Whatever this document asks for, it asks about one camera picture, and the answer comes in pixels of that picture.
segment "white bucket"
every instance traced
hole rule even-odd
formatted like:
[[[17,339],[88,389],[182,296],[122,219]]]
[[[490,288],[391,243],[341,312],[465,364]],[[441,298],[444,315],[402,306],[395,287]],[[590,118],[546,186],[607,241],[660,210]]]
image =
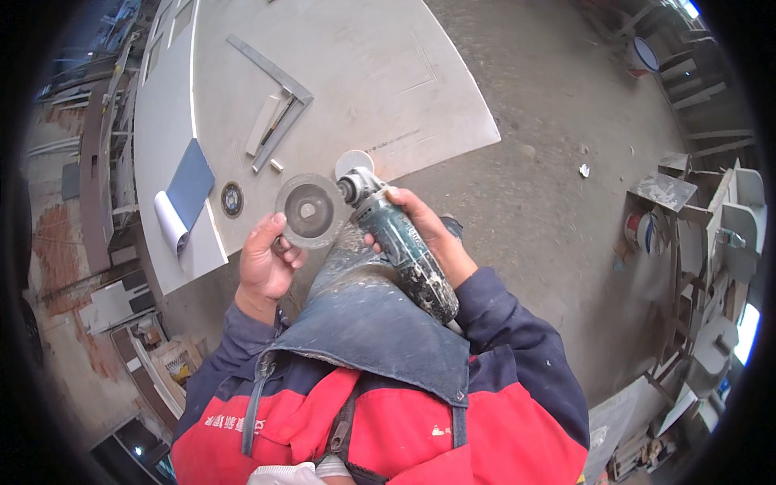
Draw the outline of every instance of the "white bucket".
[[[652,47],[641,37],[633,37],[625,46],[625,68],[634,78],[660,69],[660,62]]]
[[[657,217],[651,212],[634,210],[625,218],[623,227],[625,239],[637,251],[646,252],[649,256],[657,256],[663,251],[663,238],[657,227]]]

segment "white face mask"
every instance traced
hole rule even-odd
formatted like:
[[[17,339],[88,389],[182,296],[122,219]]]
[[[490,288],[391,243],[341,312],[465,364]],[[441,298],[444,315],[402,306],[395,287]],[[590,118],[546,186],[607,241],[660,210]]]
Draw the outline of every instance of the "white face mask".
[[[351,475],[339,458],[329,455],[317,468],[312,462],[296,466],[259,466],[248,477],[247,485],[326,485],[321,480],[326,476]]]

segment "worn denim apron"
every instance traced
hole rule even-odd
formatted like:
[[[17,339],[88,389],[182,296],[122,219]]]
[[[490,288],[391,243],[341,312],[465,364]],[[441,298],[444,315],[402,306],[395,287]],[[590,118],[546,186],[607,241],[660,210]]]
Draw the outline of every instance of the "worn denim apron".
[[[362,233],[346,227],[319,271],[306,306],[288,330],[264,350],[255,368],[245,422],[252,423],[275,353],[293,352],[341,367],[417,386],[452,408],[453,447],[466,444],[469,342],[415,306],[393,283],[390,264],[362,246]],[[337,455],[351,473],[387,481],[350,463],[348,444],[356,386],[331,427],[324,456]],[[253,429],[242,452],[250,456]]]

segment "metal carpenter square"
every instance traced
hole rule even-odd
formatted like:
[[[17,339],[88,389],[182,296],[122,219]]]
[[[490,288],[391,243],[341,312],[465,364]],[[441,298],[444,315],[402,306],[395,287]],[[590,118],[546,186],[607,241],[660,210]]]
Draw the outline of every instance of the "metal carpenter square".
[[[307,91],[301,84],[296,82],[294,78],[286,74],[286,72],[275,65],[272,61],[262,56],[256,49],[247,45],[242,40],[238,39],[234,34],[229,34],[227,42],[232,44],[237,50],[239,50],[245,57],[250,59],[254,64],[259,66],[264,72],[269,74],[272,79],[275,79],[284,89],[289,91],[292,96],[296,97],[293,101],[293,105],[289,108],[286,115],[280,120],[275,131],[269,135],[269,139],[264,143],[261,151],[253,162],[253,172],[258,174],[264,165],[266,165],[269,158],[272,156],[272,152],[280,145],[283,137],[286,135],[291,125],[300,117],[302,111],[305,110],[314,97],[313,94]]]

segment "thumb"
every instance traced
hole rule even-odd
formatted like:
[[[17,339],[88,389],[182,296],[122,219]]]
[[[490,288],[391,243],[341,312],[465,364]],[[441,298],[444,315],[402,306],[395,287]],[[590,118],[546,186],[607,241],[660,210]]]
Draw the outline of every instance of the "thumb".
[[[278,212],[270,217],[268,214],[262,218],[254,227],[248,241],[245,243],[245,249],[249,252],[264,252],[270,249],[275,238],[282,234],[286,227],[286,215]]]
[[[422,216],[424,213],[432,212],[428,206],[420,200],[418,196],[409,189],[398,189],[391,187],[387,191],[388,200],[392,203],[401,206],[408,216],[416,217]]]

